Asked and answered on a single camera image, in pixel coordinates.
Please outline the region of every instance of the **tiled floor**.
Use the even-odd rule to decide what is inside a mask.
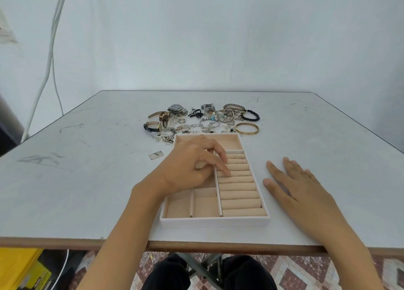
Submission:
[[[94,259],[94,254],[84,260],[77,274],[78,280],[72,283],[69,290],[74,290],[83,272]],[[135,275],[131,290],[140,290],[143,282],[152,271],[156,262],[164,259],[168,253],[146,252],[143,254],[140,267]],[[199,261],[206,254],[192,254]],[[263,256],[252,255],[275,279],[278,290],[340,290],[339,278],[334,264],[329,257],[300,256]],[[386,290],[404,290],[404,259],[374,258],[374,263]],[[189,290],[214,290],[205,279],[195,276],[191,279]]]

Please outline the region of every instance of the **leg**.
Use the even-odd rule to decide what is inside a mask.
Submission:
[[[187,290],[191,282],[185,270],[187,263],[176,254],[156,263],[142,290]]]
[[[209,270],[217,272],[215,264]],[[272,276],[248,255],[236,255],[223,260],[225,290],[277,290]]]

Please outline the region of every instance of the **jewelry box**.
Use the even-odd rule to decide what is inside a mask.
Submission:
[[[199,134],[176,134],[174,147]],[[164,228],[263,226],[270,214],[251,170],[240,136],[236,133],[204,134],[225,149],[231,177],[216,169],[200,186],[173,193],[163,202]],[[200,162],[197,168],[205,163]]]

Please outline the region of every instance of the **black bead bracelet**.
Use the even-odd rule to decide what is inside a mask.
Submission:
[[[250,118],[246,118],[243,114],[240,115],[240,118],[246,121],[252,121],[252,122],[256,122],[259,120],[259,115],[256,112],[253,112],[250,109],[247,109],[246,112],[249,112],[250,114],[253,114],[256,116],[256,119],[250,119]]]

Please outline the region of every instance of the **hand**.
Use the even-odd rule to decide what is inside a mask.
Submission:
[[[264,179],[263,183],[302,231],[326,245],[341,232],[350,229],[334,198],[310,170],[303,171],[295,160],[290,161],[287,157],[284,157],[283,164],[288,175],[270,161],[267,168],[286,187],[290,196],[272,179]]]
[[[197,162],[206,162],[206,165],[196,169]],[[154,182],[154,186],[157,181],[158,194],[165,197],[199,186],[213,173],[214,168],[222,171],[225,176],[230,176],[226,162],[227,156],[223,147],[216,140],[201,135],[176,144],[171,153],[144,181]]]

